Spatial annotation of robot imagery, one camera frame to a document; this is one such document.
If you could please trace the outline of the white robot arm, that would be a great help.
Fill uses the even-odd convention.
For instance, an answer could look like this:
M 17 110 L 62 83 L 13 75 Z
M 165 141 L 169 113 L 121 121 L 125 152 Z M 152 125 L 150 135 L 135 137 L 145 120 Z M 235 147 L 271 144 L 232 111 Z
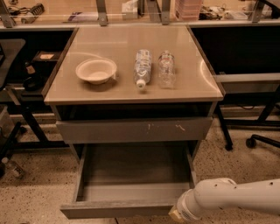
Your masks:
M 179 223 L 198 221 L 206 211 L 237 207 L 280 214 L 280 179 L 236 184 L 231 178 L 200 181 L 184 192 L 169 215 Z

